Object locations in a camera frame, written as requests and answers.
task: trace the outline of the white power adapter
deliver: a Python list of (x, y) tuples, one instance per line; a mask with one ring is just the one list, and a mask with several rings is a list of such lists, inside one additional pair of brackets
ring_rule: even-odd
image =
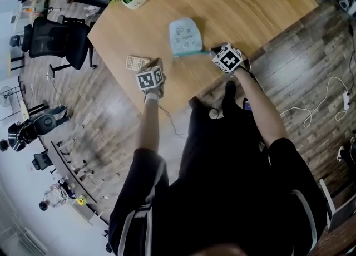
[(350, 93), (349, 92), (344, 92), (343, 97), (344, 97), (344, 110), (347, 111), (350, 108)]

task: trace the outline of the light wood tabletop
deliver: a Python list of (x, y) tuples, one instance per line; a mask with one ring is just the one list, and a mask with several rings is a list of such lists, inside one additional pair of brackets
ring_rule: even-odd
[(161, 57), (167, 80), (160, 104), (173, 114), (223, 73), (209, 55), (173, 57), (171, 22), (192, 18), (201, 32), (203, 50), (230, 42), (250, 55), (315, 7), (315, 0), (147, 0), (132, 11), (116, 2), (101, 14), (89, 39), (141, 112), (144, 95), (135, 72), (125, 68), (126, 57)]

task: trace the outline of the black shoe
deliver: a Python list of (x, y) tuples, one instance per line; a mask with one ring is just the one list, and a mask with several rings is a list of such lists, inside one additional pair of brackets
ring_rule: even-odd
[(236, 84), (234, 81), (228, 81), (225, 85), (225, 97), (235, 99)]
[(188, 101), (188, 104), (190, 106), (191, 109), (195, 109), (197, 107), (207, 107), (202, 101), (200, 101), (196, 96), (194, 96), (193, 98), (191, 98)]

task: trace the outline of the white cable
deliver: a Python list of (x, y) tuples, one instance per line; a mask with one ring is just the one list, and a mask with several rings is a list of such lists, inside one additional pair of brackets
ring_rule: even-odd
[[(340, 78), (337, 78), (337, 77), (332, 76), (332, 77), (329, 78), (329, 81), (328, 81), (327, 94), (325, 95), (325, 98), (317, 105), (317, 107), (316, 107), (315, 109), (313, 109), (312, 111), (309, 111), (309, 110), (303, 109), (303, 108), (301, 108), (301, 107), (291, 107), (291, 108), (287, 109), (286, 111), (281, 112), (280, 115), (285, 114), (286, 112), (288, 112), (288, 111), (290, 111), (290, 110), (293, 110), (293, 109), (307, 111), (307, 112), (309, 112), (309, 116), (305, 119), (305, 121), (304, 121), (304, 123), (303, 123), (303, 126), (304, 126), (305, 128), (309, 127), (310, 124), (311, 124), (311, 122), (312, 122), (313, 113), (318, 109), (318, 107), (319, 107), (319, 106), (327, 99), (327, 97), (328, 97), (329, 83), (330, 83), (330, 80), (331, 80), (332, 78), (338, 79), (338, 80), (344, 85), (344, 87), (345, 87), (345, 89), (346, 89), (346, 92), (349, 92), (348, 89), (347, 89), (347, 87), (346, 87), (346, 85), (344, 84), (344, 82), (343, 82)], [(344, 115), (343, 115), (341, 118), (338, 119), (337, 116), (338, 116), (339, 114), (344, 114)], [(346, 111), (340, 111), (340, 112), (338, 112), (338, 113), (335, 115), (335, 120), (336, 120), (336, 121), (339, 121), (339, 120), (343, 119), (345, 115), (346, 115)]]

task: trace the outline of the forearm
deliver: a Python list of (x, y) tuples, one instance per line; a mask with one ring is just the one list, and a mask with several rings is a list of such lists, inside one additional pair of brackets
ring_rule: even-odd
[(139, 128), (138, 148), (158, 152), (159, 146), (158, 101), (147, 100)]
[(262, 92), (251, 76), (243, 69), (235, 71), (247, 99), (249, 100), (256, 125), (266, 146), (273, 141), (288, 138), (283, 121), (270, 99)]

